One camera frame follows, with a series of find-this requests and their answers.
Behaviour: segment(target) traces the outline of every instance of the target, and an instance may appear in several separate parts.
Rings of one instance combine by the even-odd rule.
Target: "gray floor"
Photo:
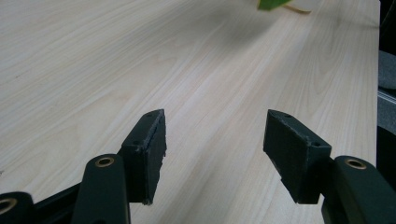
[[[379,51],[378,85],[396,90],[396,56]],[[396,95],[378,91],[378,126],[396,134]]]

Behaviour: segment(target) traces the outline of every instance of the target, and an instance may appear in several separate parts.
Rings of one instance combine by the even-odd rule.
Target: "wooden table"
[[[1,1],[0,193],[35,202],[164,108],[167,157],[133,223],[322,223],[262,152],[267,110],[375,163],[379,2]]]

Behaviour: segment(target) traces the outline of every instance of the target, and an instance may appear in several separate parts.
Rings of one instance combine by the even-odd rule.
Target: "green leaf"
[[[272,10],[276,7],[281,7],[291,0],[259,0],[257,8],[259,10]]]

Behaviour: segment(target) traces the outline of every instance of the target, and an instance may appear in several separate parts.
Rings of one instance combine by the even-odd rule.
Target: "table surface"
[[[0,193],[35,202],[164,108],[167,156],[133,223],[322,223],[262,151],[268,109],[375,163],[379,1],[1,1]]]

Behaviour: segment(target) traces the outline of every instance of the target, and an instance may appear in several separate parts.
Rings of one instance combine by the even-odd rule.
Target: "screw hole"
[[[107,167],[107,166],[113,164],[113,162],[114,162],[113,158],[111,158],[111,157],[103,157],[103,158],[97,160],[95,165],[97,167]]]
[[[14,198],[0,200],[0,215],[3,215],[4,213],[15,207],[15,205],[17,205],[17,202],[18,201]]]
[[[367,168],[367,166],[364,163],[362,163],[361,161],[356,161],[356,160],[352,160],[352,159],[347,159],[346,164],[349,165],[350,167],[353,167],[353,168],[359,169],[359,170],[364,170]]]

